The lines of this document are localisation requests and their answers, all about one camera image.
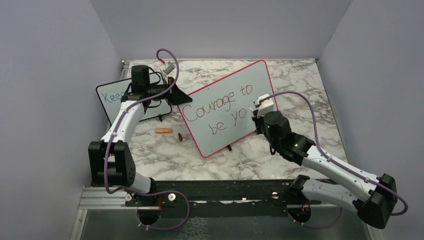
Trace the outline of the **red framed whiteboard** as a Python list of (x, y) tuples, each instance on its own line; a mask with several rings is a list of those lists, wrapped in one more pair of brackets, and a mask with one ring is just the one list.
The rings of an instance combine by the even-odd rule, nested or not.
[(191, 92), (192, 102), (177, 108), (199, 154), (207, 158), (254, 133), (254, 102), (273, 93), (268, 65), (261, 59)]

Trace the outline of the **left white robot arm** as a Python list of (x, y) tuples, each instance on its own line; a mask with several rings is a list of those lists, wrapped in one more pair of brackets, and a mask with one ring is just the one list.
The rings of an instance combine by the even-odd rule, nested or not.
[(184, 93), (169, 76), (174, 66), (167, 64), (159, 73), (163, 82), (151, 82), (152, 68), (147, 65), (134, 65), (131, 68), (129, 91), (121, 98), (118, 116), (107, 133), (98, 141), (88, 145), (88, 157), (92, 182), (103, 185), (108, 193), (114, 186), (117, 191), (127, 189), (138, 192), (138, 199), (144, 205), (152, 205), (157, 200), (154, 180), (136, 171), (129, 142), (141, 118), (153, 101), (166, 101), (169, 105), (191, 103), (193, 99)]

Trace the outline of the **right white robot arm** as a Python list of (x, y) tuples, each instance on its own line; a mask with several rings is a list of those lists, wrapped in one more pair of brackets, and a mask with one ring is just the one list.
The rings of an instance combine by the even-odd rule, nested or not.
[(395, 179), (356, 168), (320, 149), (311, 139), (291, 130), (289, 120), (279, 111), (259, 116), (254, 110), (252, 121), (256, 133), (264, 135), (271, 155), (315, 170), (335, 185), (320, 183), (305, 175), (295, 178), (288, 190), (289, 199), (300, 204), (304, 200), (330, 203), (352, 212), (366, 224), (384, 229), (393, 215), (398, 199)]

